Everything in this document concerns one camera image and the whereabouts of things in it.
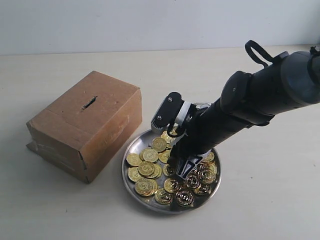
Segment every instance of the table surface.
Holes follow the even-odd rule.
[[[271,55],[309,46],[272,46]],[[222,181],[181,215],[141,207],[121,160],[163,98],[213,102],[237,70],[261,69],[244,48],[0,56],[0,239],[311,240],[320,235],[320,107],[276,116],[216,147]],[[143,122],[89,185],[29,151],[25,123],[92,70],[141,87]]]

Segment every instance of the round metal plate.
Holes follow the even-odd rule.
[[[196,208],[202,206],[203,204],[205,204],[216,193],[216,191],[220,185],[220,182],[221,182],[220,159],[219,159],[219,156],[214,148],[212,149],[212,151],[214,152],[214,155],[215,155],[214,159],[215,159],[215,163],[217,166],[217,174],[215,176],[215,181],[212,184],[210,184],[210,186],[211,186],[210,193],[203,195],[203,196],[198,196],[198,195],[194,194],[194,203],[192,205],[193,207],[179,206],[175,202],[175,200],[173,200],[173,202],[171,204],[161,205],[156,202],[154,195],[148,196],[148,197],[143,197],[143,196],[140,196],[136,193],[135,183],[132,182],[128,178],[128,168],[130,166],[126,161],[127,155],[132,154],[132,153],[139,154],[140,151],[147,148],[151,144],[152,140],[156,137],[159,137],[159,135],[156,135],[151,130],[148,130],[148,131],[142,133],[136,139],[134,139],[132,141],[132,143],[128,146],[128,148],[126,149],[124,156],[123,156],[123,159],[122,159],[122,164],[121,164],[122,179],[123,179],[125,188],[133,196],[133,198],[136,199],[139,203],[143,204],[148,209],[151,209],[153,211],[160,212],[160,213],[181,214],[181,213],[185,213],[187,211],[196,209]],[[157,161],[157,164],[161,165],[161,167],[164,166],[164,163],[160,162],[159,160]],[[161,177],[155,179],[159,188],[163,188],[164,181],[167,178],[168,177],[162,173]]]

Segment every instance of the coin slot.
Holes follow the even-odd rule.
[[[82,110],[87,109],[91,104],[93,104],[96,101],[97,97],[98,96],[94,96],[93,98],[91,98],[91,100],[87,104],[83,105],[81,109]]]

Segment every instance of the white wall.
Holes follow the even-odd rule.
[[[0,55],[320,41],[319,0],[0,0]]]

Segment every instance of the metal tray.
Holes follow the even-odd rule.
[[[131,144],[128,146],[128,148],[126,149],[124,156],[123,156],[123,159],[122,159],[121,172],[122,172],[122,179],[124,182],[124,186],[127,189],[127,191],[133,196],[134,199],[136,199],[139,203],[144,205],[146,208],[153,210],[153,211],[156,211],[156,212],[159,212],[159,213],[181,214],[181,213],[185,213],[187,211],[196,209],[196,208],[202,206],[203,204],[205,204],[216,193],[216,191],[220,185],[220,182],[221,182],[220,159],[219,159],[219,156],[214,148],[212,149],[212,151],[214,152],[214,155],[215,155],[214,159],[215,159],[215,163],[217,166],[217,174],[216,174],[215,181],[211,184],[211,192],[210,193],[203,195],[203,196],[194,195],[193,207],[182,207],[182,206],[179,206],[175,201],[173,201],[171,204],[161,205],[156,202],[154,195],[148,196],[148,197],[143,197],[143,196],[140,196],[139,194],[136,193],[135,183],[132,182],[128,178],[128,168],[130,166],[126,161],[127,155],[131,154],[131,153],[139,154],[140,151],[147,148],[151,144],[152,140],[156,137],[159,137],[159,135],[156,135],[151,130],[148,130],[148,131],[142,133],[136,139],[134,139],[131,142]],[[164,163],[160,162],[159,160],[157,163],[160,164],[161,167],[164,166]],[[161,177],[156,179],[156,182],[157,182],[159,188],[163,188],[164,181],[167,178],[168,177],[162,173]]]

